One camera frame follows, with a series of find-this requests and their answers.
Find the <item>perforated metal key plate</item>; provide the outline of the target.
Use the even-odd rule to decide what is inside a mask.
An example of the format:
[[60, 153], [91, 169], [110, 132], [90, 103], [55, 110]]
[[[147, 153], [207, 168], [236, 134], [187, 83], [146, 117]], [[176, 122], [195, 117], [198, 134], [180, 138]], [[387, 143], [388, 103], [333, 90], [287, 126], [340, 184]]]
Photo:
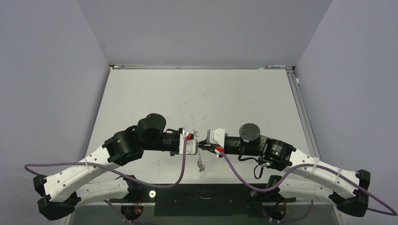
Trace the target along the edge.
[[201, 172], [203, 172], [206, 169], [206, 166], [203, 164], [203, 161], [202, 161], [202, 158], [201, 158], [200, 149], [199, 149], [198, 137], [200, 136], [200, 134], [199, 134], [198, 131], [193, 130], [193, 136], [194, 136], [194, 140], [196, 142], [197, 155], [198, 155], [197, 167], [199, 169], [199, 173], [201, 173]]

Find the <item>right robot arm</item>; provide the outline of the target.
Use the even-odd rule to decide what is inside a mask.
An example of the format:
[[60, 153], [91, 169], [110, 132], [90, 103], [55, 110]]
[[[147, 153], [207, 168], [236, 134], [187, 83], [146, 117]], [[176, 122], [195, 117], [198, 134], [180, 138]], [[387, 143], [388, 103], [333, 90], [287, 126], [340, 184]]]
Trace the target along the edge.
[[217, 157], [237, 155], [239, 161], [254, 160], [261, 169], [284, 172], [284, 176], [269, 177], [266, 188], [248, 184], [233, 168], [238, 179], [257, 195], [261, 192], [272, 201], [301, 198], [325, 202], [350, 216], [363, 217], [368, 208], [366, 194], [370, 184], [370, 172], [347, 171], [322, 162], [294, 146], [261, 135], [260, 128], [246, 123], [239, 129], [239, 136], [228, 136], [224, 129], [210, 129], [199, 148]]

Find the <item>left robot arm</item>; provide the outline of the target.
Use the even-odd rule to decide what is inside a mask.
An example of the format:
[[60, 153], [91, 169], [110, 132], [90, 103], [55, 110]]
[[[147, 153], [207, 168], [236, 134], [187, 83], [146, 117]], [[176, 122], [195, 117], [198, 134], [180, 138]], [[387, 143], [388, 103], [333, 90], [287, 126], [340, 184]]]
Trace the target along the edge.
[[146, 150], [186, 157], [195, 154], [197, 146], [192, 133], [184, 128], [167, 129], [166, 119], [151, 113], [136, 125], [115, 133], [84, 159], [66, 163], [63, 171], [49, 176], [37, 174], [33, 184], [40, 195], [39, 212], [54, 221], [92, 202], [137, 200], [149, 183], [119, 172], [118, 168], [141, 159]]

